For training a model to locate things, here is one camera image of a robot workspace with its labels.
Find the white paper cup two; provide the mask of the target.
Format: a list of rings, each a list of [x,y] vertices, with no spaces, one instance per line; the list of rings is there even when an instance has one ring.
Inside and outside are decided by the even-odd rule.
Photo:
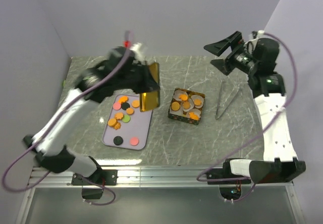
[[[202,107],[203,107],[203,104],[204,104],[204,98],[203,98],[202,96],[200,96],[200,95],[196,95],[196,94],[191,96],[192,101],[193,101],[194,99],[196,99],[196,98],[200,99],[200,100],[202,101],[202,103],[201,103],[201,105],[200,105],[200,106],[195,106],[195,105],[194,105],[194,107],[195,107],[195,108],[202,108]]]

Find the pink sandwich cookie bottom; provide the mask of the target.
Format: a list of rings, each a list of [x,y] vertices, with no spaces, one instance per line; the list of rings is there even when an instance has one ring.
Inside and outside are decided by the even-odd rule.
[[[132,137],[132,138],[130,139],[130,144],[131,144],[132,146],[137,146],[137,145],[139,144],[139,139],[138,139],[137,137]]]

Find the orange round cookie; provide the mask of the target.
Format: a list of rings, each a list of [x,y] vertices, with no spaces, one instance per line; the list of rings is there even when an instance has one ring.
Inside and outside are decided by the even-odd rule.
[[[190,102],[189,101],[183,102],[183,109],[189,109],[189,108],[190,108]]]
[[[132,115],[133,113],[134,113],[134,109],[133,108],[127,108],[126,109],[126,113],[128,114],[128,115]]]

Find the orange flower cookie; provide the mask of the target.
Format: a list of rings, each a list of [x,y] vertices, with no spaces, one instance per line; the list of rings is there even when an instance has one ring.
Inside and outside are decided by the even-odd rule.
[[[194,99],[193,102],[194,102],[195,106],[200,106],[201,103],[202,103],[202,101],[200,99],[198,99],[198,98]]]
[[[121,120],[123,117],[124,117],[124,114],[122,112],[118,112],[114,116],[116,120]]]

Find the round tan biscuit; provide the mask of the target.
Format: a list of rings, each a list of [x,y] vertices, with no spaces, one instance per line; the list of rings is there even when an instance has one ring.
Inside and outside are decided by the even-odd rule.
[[[115,118],[111,118],[111,119],[108,120],[107,125],[109,127],[114,127],[117,124],[117,122],[118,121]]]
[[[139,108],[140,107],[140,101],[139,100],[134,100],[132,101],[132,106],[134,108]]]
[[[181,107],[181,105],[180,105],[178,102],[176,102],[176,101],[174,101],[174,102],[171,104],[171,109],[172,109],[173,111],[178,111],[178,110],[180,109],[180,107]]]

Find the white paper cup five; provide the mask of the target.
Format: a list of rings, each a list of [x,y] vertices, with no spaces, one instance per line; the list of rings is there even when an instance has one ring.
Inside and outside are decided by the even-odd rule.
[[[189,112],[195,112],[197,115],[199,115],[199,120],[201,117],[201,111],[199,109],[193,108],[190,111],[187,112],[187,117],[189,118]]]

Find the round tan biscuit top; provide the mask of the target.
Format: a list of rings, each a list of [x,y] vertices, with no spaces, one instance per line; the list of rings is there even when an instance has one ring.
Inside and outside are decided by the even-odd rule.
[[[140,101],[139,100],[134,100],[132,101],[132,106],[134,108],[139,108],[140,107]]]

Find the black sandwich cookie bottom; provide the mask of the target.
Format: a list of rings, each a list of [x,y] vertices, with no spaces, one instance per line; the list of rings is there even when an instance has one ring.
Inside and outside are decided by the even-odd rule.
[[[116,145],[116,146],[119,146],[121,144],[123,144],[123,138],[121,136],[116,136],[113,138],[113,143]]]

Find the green cookie tin box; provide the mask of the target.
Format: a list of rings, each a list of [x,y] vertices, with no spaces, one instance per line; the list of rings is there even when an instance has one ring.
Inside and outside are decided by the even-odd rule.
[[[176,90],[183,90],[183,91],[186,91],[188,93],[188,99],[191,99],[191,96],[192,95],[200,95],[204,98],[204,103],[205,103],[205,95],[202,94],[202,93],[199,93],[199,92],[194,92],[194,91],[191,91],[191,90],[188,90],[188,89],[182,89],[182,88],[175,88],[174,92]],[[202,111],[203,111],[203,107],[202,108],[197,108],[201,111],[201,116],[202,116]],[[186,122],[186,123],[189,123],[189,124],[192,124],[192,125],[198,125],[200,123],[200,120],[201,120],[201,117],[200,117],[200,120],[199,121],[195,121],[195,120],[192,120],[190,118],[187,117],[187,112],[182,114],[182,116],[177,116],[177,115],[173,115],[170,113],[170,107],[168,109],[168,117],[172,120],[177,120],[177,121],[181,121],[181,122]]]

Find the orange round cookie bottom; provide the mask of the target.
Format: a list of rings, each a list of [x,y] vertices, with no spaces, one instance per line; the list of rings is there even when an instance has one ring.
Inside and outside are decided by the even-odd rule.
[[[183,109],[189,109],[189,108],[190,108],[190,102],[189,101],[183,102]]]

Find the metal tongs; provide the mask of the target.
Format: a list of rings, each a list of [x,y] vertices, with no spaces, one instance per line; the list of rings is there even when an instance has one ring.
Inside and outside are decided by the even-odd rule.
[[[229,94],[229,96],[223,100],[225,84],[226,84],[226,82],[222,81],[220,88],[219,88],[218,100],[217,100],[217,105],[216,105],[215,120],[219,120],[224,115],[224,113],[226,113],[226,111],[233,104],[233,102],[238,97],[238,95],[241,91],[240,85],[238,85],[237,87],[234,86],[233,90]]]

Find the orange fish cookie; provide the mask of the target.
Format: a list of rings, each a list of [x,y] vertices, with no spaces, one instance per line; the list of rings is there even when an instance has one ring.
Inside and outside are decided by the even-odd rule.
[[[199,115],[197,115],[195,112],[189,112],[189,118],[195,121],[199,120]]]
[[[180,100],[182,100],[182,101],[187,101],[187,100],[188,100],[188,96],[187,96],[186,94],[180,94],[180,95],[178,96],[178,98],[179,98]]]
[[[125,102],[127,102],[128,101],[128,96],[121,96],[120,98],[119,98],[119,100],[118,100],[118,102],[120,103],[120,104],[122,104],[122,103],[125,103]]]

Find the white paper cup four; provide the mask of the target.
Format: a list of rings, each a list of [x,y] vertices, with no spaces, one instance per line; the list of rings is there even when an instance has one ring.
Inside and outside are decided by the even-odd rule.
[[[182,114],[183,114],[182,107],[180,107],[180,109],[178,111],[173,111],[170,106],[170,113],[173,115],[182,116]]]

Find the gold tin lid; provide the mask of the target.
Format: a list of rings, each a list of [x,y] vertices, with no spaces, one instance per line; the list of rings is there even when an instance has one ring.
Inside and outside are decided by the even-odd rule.
[[[159,85],[159,63],[153,62],[152,64],[148,65],[149,72],[154,79],[155,83],[158,87]],[[139,101],[140,101],[140,111],[149,111],[153,110],[160,105],[160,89],[144,92],[139,94]]]

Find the black sandwich cookie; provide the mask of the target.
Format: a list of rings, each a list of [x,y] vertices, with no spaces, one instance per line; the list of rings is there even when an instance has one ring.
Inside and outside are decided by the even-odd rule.
[[[127,102],[121,103],[121,109],[127,110],[128,108],[130,108],[130,104],[129,103],[127,103]]]
[[[121,144],[123,144],[123,138],[121,136],[116,136],[113,138],[113,143],[116,145],[116,146],[119,146]]]

